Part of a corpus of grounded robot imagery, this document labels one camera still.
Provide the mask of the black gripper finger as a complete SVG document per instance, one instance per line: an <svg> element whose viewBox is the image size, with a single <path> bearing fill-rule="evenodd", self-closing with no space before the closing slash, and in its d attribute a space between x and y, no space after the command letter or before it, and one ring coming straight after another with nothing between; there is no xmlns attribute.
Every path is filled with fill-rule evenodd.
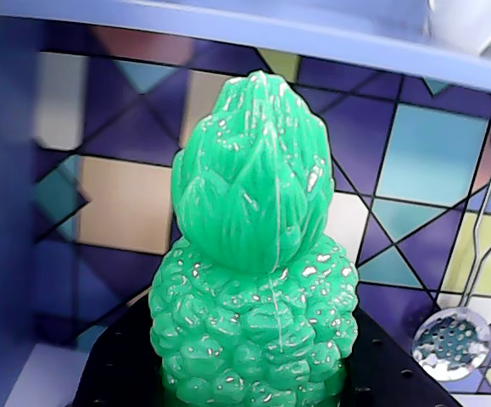
<svg viewBox="0 0 491 407"><path fill-rule="evenodd" d="M78 388L81 407L148 407L165 404L161 358L150 343L148 300L135 302L93 344Z"/></svg>
<svg viewBox="0 0 491 407"><path fill-rule="evenodd" d="M359 333L346 359L340 399L350 407L454 407L432 379L366 312L356 311Z"/></svg>

